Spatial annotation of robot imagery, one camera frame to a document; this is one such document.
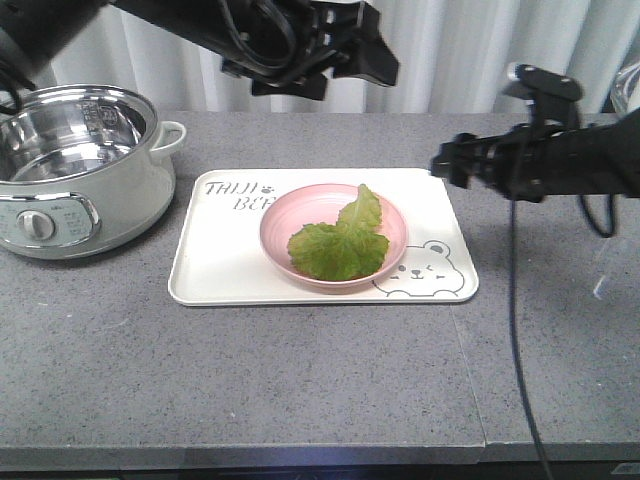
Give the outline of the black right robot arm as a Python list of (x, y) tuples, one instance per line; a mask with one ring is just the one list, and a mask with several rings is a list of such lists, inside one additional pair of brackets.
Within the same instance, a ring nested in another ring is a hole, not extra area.
[(440, 146), (430, 173), (466, 188), (475, 177), (507, 199), (551, 195), (639, 196), (639, 112), (581, 129), (528, 124), (503, 135), (459, 134)]

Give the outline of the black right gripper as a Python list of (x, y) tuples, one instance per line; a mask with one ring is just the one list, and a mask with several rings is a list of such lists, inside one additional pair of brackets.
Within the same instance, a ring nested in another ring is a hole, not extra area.
[(431, 174), (463, 189), (469, 188), (473, 176), (507, 200), (543, 201), (543, 195), (519, 179), (521, 167), (532, 154), (532, 128), (528, 124), (517, 124), (503, 135), (477, 138), (473, 148), (474, 141), (474, 134), (463, 132), (443, 143), (431, 161)]

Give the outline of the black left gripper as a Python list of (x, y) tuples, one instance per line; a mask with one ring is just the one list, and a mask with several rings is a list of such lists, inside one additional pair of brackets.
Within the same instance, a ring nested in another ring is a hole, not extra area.
[(221, 1), (235, 54), (221, 69), (252, 80), (253, 96), (287, 95), (322, 101), (334, 78), (392, 87), (400, 63), (380, 33), (380, 12), (367, 2)]

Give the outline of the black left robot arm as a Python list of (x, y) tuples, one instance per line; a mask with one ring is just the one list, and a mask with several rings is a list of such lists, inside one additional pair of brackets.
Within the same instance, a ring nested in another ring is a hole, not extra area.
[(5, 1), (1, 108), (64, 83), (165, 110), (361, 112), (399, 62), (364, 1)]

